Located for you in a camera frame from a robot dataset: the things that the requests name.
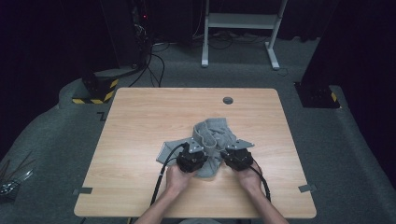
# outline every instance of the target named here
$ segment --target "table top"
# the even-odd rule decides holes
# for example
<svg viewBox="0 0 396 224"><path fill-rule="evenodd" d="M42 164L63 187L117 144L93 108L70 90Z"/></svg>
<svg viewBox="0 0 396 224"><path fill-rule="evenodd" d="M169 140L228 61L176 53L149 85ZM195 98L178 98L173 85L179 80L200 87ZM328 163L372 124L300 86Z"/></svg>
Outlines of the table top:
<svg viewBox="0 0 396 224"><path fill-rule="evenodd" d="M232 97L233 103L223 103ZM261 166L273 205L284 217L311 218L316 208L277 92L272 89L120 88L80 193L80 217L140 217L151 201L163 142L191 137L195 124L226 118ZM163 179L159 195L164 190ZM166 217L259 217L224 162L212 178L193 178Z"/></svg>

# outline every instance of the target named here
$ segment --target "forearm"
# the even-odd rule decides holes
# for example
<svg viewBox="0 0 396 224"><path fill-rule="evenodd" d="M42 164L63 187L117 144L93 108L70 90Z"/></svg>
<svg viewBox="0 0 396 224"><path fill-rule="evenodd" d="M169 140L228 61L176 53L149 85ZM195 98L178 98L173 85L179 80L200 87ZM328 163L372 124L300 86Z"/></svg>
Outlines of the forearm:
<svg viewBox="0 0 396 224"><path fill-rule="evenodd" d="M155 224L161 223L167 208L177 198L178 193L166 189L157 201L136 221L135 224Z"/></svg>
<svg viewBox="0 0 396 224"><path fill-rule="evenodd" d="M253 202L254 207L259 212L260 216L262 217L262 221L265 224L289 223L270 203L270 201L265 198L265 195L262 193L261 189L247 190L247 195Z"/></svg>

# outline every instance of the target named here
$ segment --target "white shelf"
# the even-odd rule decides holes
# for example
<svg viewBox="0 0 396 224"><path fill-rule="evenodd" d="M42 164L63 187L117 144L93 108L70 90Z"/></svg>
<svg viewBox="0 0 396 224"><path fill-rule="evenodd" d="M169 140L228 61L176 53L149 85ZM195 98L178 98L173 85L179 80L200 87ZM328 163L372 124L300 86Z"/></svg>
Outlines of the white shelf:
<svg viewBox="0 0 396 224"><path fill-rule="evenodd" d="M276 15L210 13L208 27L274 29Z"/></svg>

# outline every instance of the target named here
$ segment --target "person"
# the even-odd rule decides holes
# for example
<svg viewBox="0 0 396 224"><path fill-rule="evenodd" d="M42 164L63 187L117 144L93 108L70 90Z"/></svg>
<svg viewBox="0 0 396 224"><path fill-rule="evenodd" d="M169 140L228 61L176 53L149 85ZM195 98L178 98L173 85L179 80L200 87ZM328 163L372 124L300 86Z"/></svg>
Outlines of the person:
<svg viewBox="0 0 396 224"><path fill-rule="evenodd" d="M253 162L252 167L259 170L259 166ZM254 207L262 217L265 224L289 223L277 209L268 201L262 192L262 181L251 169L234 171L241 187L247 192ZM172 206L175 199L189 185L194 173L182 172L177 164L169 166L166 171L166 188L157 201L136 221L135 224L161 223L167 209Z"/></svg>

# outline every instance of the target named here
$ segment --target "round hole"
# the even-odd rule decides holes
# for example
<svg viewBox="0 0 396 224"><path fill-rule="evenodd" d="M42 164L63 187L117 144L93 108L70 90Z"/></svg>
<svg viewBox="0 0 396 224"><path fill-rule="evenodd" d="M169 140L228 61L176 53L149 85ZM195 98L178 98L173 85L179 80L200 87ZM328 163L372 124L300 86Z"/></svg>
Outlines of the round hole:
<svg viewBox="0 0 396 224"><path fill-rule="evenodd" d="M233 98L231 98L229 96L226 96L226 97L223 98L223 103L226 104L226 105L230 105L230 104L233 103Z"/></svg>

